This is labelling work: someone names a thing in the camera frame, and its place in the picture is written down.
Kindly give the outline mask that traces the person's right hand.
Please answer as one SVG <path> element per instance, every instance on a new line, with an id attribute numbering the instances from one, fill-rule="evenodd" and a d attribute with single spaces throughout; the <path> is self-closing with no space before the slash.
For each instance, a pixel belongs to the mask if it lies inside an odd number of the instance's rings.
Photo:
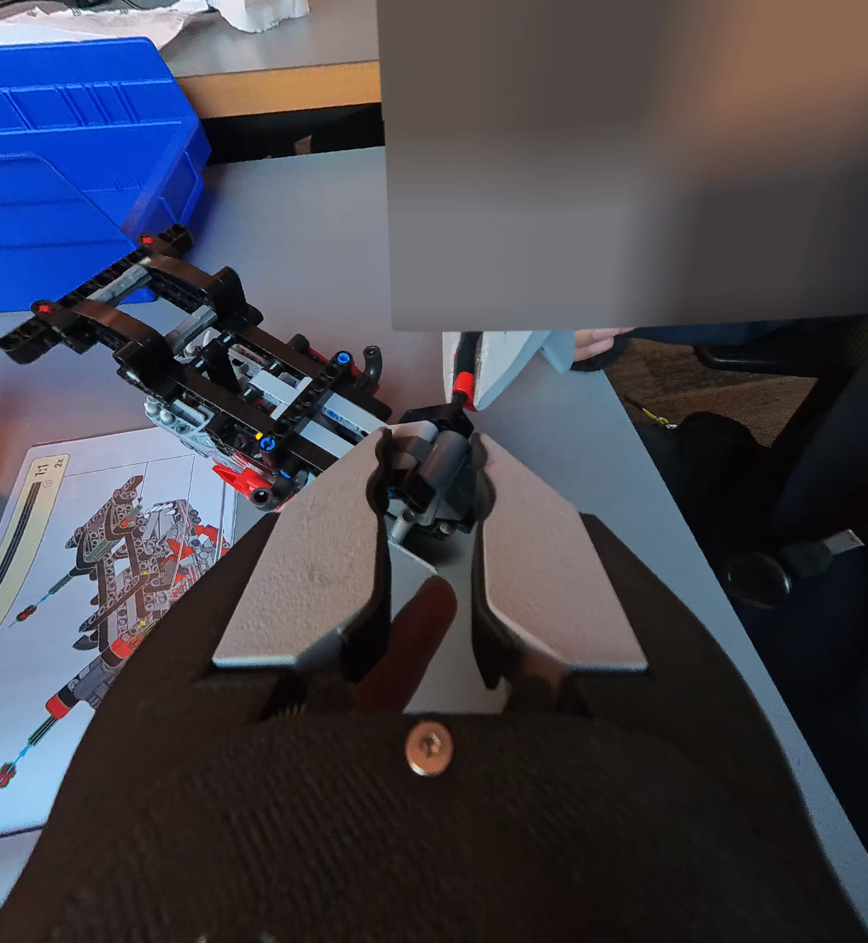
<path id="1" fill-rule="evenodd" d="M 622 337 L 633 332 L 633 328 L 590 328 L 574 332 L 573 362 L 575 364 L 618 352 L 626 346 Z"/>

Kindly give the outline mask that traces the white crumpled tissue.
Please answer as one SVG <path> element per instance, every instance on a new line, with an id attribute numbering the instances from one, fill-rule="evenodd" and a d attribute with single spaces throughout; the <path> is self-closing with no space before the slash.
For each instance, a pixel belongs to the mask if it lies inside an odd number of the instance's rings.
<path id="1" fill-rule="evenodd" d="M 269 31 L 286 21 L 306 17 L 310 12 L 309 1 L 206 1 L 205 3 L 231 28 L 248 34 Z"/>

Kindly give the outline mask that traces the blue plastic bin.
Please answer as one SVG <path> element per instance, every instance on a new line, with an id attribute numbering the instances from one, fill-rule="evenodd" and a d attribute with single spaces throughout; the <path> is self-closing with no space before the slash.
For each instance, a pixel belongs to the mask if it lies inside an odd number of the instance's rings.
<path id="1" fill-rule="evenodd" d="M 0 45 L 0 312 L 188 224 L 210 150 L 149 39 Z"/>

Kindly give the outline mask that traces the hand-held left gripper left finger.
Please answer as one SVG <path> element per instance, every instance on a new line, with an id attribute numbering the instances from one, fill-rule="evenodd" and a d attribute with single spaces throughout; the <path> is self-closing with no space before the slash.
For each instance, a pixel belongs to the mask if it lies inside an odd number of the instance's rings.
<path id="1" fill-rule="evenodd" d="M 391 637 L 384 512 L 392 432 L 370 434 L 276 515 L 213 654 L 222 669 L 337 670 L 361 681 Z"/>

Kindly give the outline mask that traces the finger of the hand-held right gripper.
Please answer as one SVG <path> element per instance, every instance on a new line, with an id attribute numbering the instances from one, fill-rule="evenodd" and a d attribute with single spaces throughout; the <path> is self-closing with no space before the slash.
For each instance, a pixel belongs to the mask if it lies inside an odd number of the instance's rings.
<path id="1" fill-rule="evenodd" d="M 473 407 L 485 409 L 541 355 L 559 373 L 574 361 L 573 332 L 483 332 L 475 357 Z"/>
<path id="2" fill-rule="evenodd" d="M 442 377 L 446 391 L 451 391 L 461 371 L 478 372 L 480 332 L 442 333 Z"/>

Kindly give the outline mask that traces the wooden edged table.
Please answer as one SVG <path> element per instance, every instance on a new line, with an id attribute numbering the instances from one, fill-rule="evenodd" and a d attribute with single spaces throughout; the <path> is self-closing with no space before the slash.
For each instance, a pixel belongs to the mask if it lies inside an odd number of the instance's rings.
<path id="1" fill-rule="evenodd" d="M 314 1 L 309 14 L 243 33 L 218 13 L 163 50 L 204 127 L 209 163 L 384 143 L 374 1 Z"/>

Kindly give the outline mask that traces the white crumpled paper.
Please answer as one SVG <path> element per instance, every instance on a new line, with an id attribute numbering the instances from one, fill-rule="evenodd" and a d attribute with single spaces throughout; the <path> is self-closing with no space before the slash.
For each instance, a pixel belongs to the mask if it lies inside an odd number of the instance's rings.
<path id="1" fill-rule="evenodd" d="M 204 2 L 17 2 L 0 6 L 0 46 L 145 38 L 161 50 L 208 11 Z"/>

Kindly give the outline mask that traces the black grey lego truck model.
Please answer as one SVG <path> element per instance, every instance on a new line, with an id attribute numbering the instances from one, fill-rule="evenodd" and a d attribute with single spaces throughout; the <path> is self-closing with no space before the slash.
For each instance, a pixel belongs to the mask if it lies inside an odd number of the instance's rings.
<path id="1" fill-rule="evenodd" d="M 0 338 L 28 364 L 52 348 L 110 350 L 118 375 L 146 399 L 151 422 L 214 462 L 216 474 L 260 512 L 279 514 L 305 486 L 370 434 L 386 427 L 384 512 L 389 540 L 446 539 L 476 525 L 474 427 L 466 410 L 441 405 L 406 412 L 378 396 L 383 355 L 361 366 L 295 335 L 262 327 L 238 274 L 188 263 L 192 235 L 176 225 L 58 300 L 35 301 L 30 317 Z"/>

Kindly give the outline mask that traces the black office chair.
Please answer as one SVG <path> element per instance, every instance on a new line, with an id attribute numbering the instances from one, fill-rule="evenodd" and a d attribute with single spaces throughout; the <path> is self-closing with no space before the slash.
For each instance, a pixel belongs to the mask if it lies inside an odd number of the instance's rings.
<path id="1" fill-rule="evenodd" d="M 756 609 L 775 609 L 788 601 L 797 583 L 865 548 L 849 527 L 823 532 L 819 525 L 804 525 L 803 530 L 814 532 L 812 538 L 786 541 L 777 517 L 805 451 L 868 356 L 868 332 L 852 328 L 839 336 L 806 336 L 783 331 L 742 346 L 704 346 L 696 352 L 703 365 L 714 369 L 815 381 L 758 467 L 758 494 L 747 509 L 748 535 L 737 550 L 720 558 L 717 569 L 731 600 Z"/>

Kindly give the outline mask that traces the person's left hand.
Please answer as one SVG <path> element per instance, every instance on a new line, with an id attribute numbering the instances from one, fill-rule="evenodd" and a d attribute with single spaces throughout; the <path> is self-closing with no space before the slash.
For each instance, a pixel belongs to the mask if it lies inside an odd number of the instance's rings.
<path id="1" fill-rule="evenodd" d="M 392 622 L 387 650 L 357 686 L 362 712 L 401 712 L 413 698 L 456 615 L 456 596 L 428 578 Z"/>

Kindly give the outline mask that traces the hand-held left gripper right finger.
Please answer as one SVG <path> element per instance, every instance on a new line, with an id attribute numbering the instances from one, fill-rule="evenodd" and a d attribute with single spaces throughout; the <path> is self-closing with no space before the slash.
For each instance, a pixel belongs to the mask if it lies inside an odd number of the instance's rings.
<path id="1" fill-rule="evenodd" d="M 491 437 L 473 437 L 472 641 L 487 688 L 648 668 L 576 507 Z"/>

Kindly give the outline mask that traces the open instruction booklet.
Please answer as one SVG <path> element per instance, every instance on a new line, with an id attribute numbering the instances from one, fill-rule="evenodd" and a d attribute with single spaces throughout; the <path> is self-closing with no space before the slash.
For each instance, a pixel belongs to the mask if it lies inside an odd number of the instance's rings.
<path id="1" fill-rule="evenodd" d="M 157 428 L 26 454 L 0 518 L 0 906 L 119 671 L 239 535 L 214 466 Z"/>

